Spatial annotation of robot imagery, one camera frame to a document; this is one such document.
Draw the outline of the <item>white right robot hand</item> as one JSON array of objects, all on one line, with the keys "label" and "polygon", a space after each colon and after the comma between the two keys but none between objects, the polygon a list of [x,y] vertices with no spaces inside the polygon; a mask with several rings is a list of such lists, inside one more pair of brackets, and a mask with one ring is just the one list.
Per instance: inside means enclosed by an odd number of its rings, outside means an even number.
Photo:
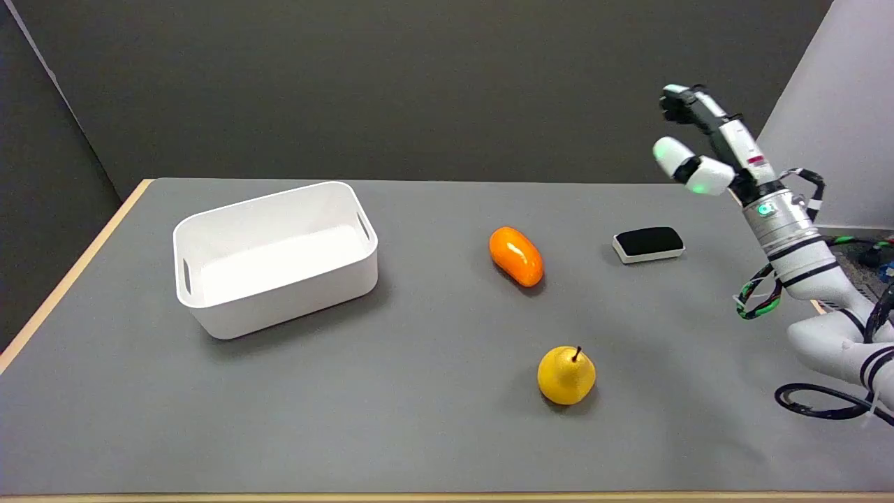
[{"label": "white right robot hand", "polygon": [[679,140],[662,137],[652,146],[652,156],[673,181],[694,194],[731,191],[743,206],[784,190],[742,115],[728,114],[704,86],[668,84],[659,101],[665,120],[694,125],[713,152],[712,157],[696,155]]}]

